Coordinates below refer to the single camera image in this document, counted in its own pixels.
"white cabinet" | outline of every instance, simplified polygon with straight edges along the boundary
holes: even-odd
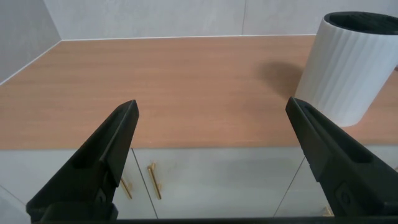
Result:
[[[76,150],[0,151],[0,185],[26,204],[64,165]],[[156,218],[149,195],[132,151],[129,151],[123,179],[130,185],[132,198],[121,186],[116,189],[114,204],[119,219]]]
[[[158,218],[272,217],[304,157],[299,147],[134,153]]]
[[[113,203],[119,211],[118,219],[155,219],[154,208],[132,151],[127,155],[122,178],[127,189],[123,189],[120,183],[113,197]]]
[[[398,167],[398,146],[366,146],[393,169]],[[328,201],[305,159],[294,177],[276,217],[314,217],[327,215]]]

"white tiled wall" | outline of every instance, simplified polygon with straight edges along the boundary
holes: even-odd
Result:
[[[247,0],[243,34],[315,34],[325,14],[368,11],[398,16],[397,0]]]
[[[44,0],[63,40],[315,34],[333,11],[398,16],[398,0]]]
[[[0,83],[60,39],[43,0],[1,0]]]
[[[240,35],[243,0],[47,0],[62,39]]]

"white ribbed container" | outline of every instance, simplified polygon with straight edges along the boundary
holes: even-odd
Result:
[[[398,35],[343,29],[322,20],[295,97],[338,126],[358,123],[398,63]]]

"grout line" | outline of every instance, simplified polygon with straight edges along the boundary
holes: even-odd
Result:
[[[41,53],[39,56],[37,56],[35,59],[33,59],[32,61],[30,61],[29,63],[27,63],[26,65],[24,65],[22,68],[18,69],[18,71],[14,72],[14,74],[10,75],[9,77],[7,77],[5,80],[3,80],[2,82],[0,82],[0,86],[5,84],[6,81],[8,81],[10,78],[14,77],[15,75],[17,75],[20,71],[22,71],[23,69],[25,69],[26,67],[28,67],[30,64],[32,64],[33,62],[35,62],[37,59],[39,59],[41,56],[43,56],[45,53],[47,53],[49,50],[51,50],[53,47],[55,47],[56,45],[58,45],[62,40],[58,41],[57,43],[55,43],[53,46],[51,46],[49,49],[47,49],[45,52]]]
[[[274,216],[272,216],[272,217],[275,217],[275,216],[276,216],[276,213],[278,212],[280,205],[282,205],[282,202],[284,201],[284,199],[285,199],[285,197],[286,197],[286,195],[287,195],[287,192],[288,192],[289,189],[290,189],[290,186],[292,186],[293,181],[294,181],[294,179],[296,178],[296,175],[297,175],[297,173],[299,172],[299,170],[300,170],[300,168],[301,168],[301,166],[302,166],[304,160],[305,160],[305,156],[304,156],[303,160],[301,161],[301,163],[300,163],[300,165],[299,165],[299,167],[298,167],[296,173],[294,174],[293,179],[292,179],[291,183],[289,184],[289,187],[287,188],[287,190],[286,190],[286,192],[285,192],[285,194],[284,194],[284,197],[282,197],[282,200],[280,201],[280,203],[279,203],[279,205],[278,205],[278,208],[276,209],[276,211],[275,211],[275,213],[274,213]]]
[[[244,11],[243,11],[243,22],[242,22],[242,33],[241,35],[243,35],[243,30],[244,30],[244,20],[246,18],[246,6],[248,4],[248,0],[245,0],[244,2]]]
[[[174,38],[199,38],[199,37],[275,37],[275,36],[308,36],[316,34],[264,34],[264,35],[204,35],[181,37],[121,37],[121,38],[92,38],[92,39],[64,39],[62,41],[91,41],[91,40],[135,40],[135,39],[174,39]]]
[[[137,157],[136,157],[136,153],[134,152],[133,148],[130,148],[130,150],[132,151],[132,154],[134,155],[134,158],[136,159],[136,163],[137,163],[137,166],[138,166],[139,173],[141,174],[142,181],[143,181],[143,183],[144,183],[144,185],[145,185],[145,188],[146,188],[146,190],[147,190],[150,203],[152,204],[152,208],[154,208],[154,212],[155,212],[156,218],[159,219],[159,217],[157,216],[157,213],[156,213],[155,205],[154,205],[154,203],[153,203],[153,201],[152,201],[152,198],[150,197],[147,184],[145,183],[144,176],[143,176],[143,174],[142,174],[142,172],[141,172],[141,168],[139,167],[138,160],[137,160]]]

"kitchen counter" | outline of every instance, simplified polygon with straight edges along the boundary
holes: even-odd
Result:
[[[0,86],[0,149],[76,149],[137,100],[133,147],[298,146],[284,108],[314,36],[61,42]],[[398,74],[362,121],[363,144],[398,144]]]

